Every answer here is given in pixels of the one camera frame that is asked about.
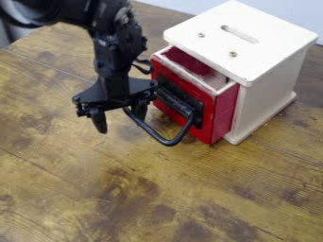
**white wall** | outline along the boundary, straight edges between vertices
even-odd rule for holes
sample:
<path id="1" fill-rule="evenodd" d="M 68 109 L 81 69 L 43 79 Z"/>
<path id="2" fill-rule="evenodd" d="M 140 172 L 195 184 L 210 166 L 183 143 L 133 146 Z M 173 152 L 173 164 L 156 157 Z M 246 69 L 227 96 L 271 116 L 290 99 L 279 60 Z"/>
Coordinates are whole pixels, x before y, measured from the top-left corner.
<path id="1" fill-rule="evenodd" d="M 0 20 L 0 48 L 3 48 L 7 44 L 9 44 L 9 40 L 8 40 L 8 37 L 7 37 L 3 22 Z"/>
<path id="2" fill-rule="evenodd" d="M 199 14 L 226 0 L 137 0 L 167 9 Z M 323 44 L 323 0 L 240 0 L 240 2 L 316 32 Z"/>

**wood grain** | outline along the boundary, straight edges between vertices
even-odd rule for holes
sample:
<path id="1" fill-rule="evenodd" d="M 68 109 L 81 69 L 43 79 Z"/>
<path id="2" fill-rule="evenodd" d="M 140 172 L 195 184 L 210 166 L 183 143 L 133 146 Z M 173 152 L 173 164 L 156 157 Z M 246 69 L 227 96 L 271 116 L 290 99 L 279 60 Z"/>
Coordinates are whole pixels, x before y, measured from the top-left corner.
<path id="1" fill-rule="evenodd" d="M 152 52 L 189 15 L 135 7 Z M 165 148 L 119 111 L 107 136 L 75 116 L 95 77 L 80 29 L 44 27 L 0 51 L 0 241 L 320 241 L 322 56 L 316 46 L 298 101 L 239 146 Z M 175 134 L 155 108 L 148 121 Z"/>

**box top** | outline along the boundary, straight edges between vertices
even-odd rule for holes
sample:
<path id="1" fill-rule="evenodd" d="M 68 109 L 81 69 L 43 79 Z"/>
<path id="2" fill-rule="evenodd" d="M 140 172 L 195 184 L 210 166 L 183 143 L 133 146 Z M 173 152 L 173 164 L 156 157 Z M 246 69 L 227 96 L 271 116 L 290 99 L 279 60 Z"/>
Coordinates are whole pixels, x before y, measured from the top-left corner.
<path id="1" fill-rule="evenodd" d="M 164 32 L 164 39 L 242 85 L 251 86 L 318 35 L 238 1 Z"/>

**drawer handle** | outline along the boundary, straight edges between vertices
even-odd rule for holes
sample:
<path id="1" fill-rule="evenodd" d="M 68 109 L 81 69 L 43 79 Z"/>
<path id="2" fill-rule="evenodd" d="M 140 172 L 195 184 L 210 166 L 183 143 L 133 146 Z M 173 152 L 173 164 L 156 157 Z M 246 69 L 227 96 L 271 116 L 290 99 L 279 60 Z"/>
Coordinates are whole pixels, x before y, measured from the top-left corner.
<path id="1" fill-rule="evenodd" d="M 165 139 L 156 130 L 140 119 L 140 117 L 131 111 L 129 108 L 124 108 L 124 112 L 127 116 L 133 120 L 133 122 L 137 124 L 137 126 L 148 133 L 148 135 L 165 147 L 173 147 L 177 145 L 177 143 L 183 140 L 185 134 L 188 133 L 188 130 L 191 126 L 195 123 L 196 114 L 195 112 L 191 112 L 188 116 L 188 121 L 185 126 L 181 128 L 180 132 L 176 134 L 175 138 L 172 140 Z"/>

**wooden surface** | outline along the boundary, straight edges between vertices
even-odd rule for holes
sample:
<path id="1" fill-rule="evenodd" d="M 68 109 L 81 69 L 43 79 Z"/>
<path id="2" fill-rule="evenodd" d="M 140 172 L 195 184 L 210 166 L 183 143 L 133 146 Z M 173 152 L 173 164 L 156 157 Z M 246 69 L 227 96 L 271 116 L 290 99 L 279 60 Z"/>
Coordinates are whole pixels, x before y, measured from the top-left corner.
<path id="1" fill-rule="evenodd" d="M 151 53 L 189 15 L 135 8 Z M 239 146 L 187 137 L 165 148 L 119 111 L 107 136 L 75 116 L 71 97 L 96 76 L 91 41 L 41 28 L 0 51 L 0 241 L 322 241 L 322 65 L 315 46 L 296 102 Z M 149 122 L 177 131 L 155 108 Z"/>

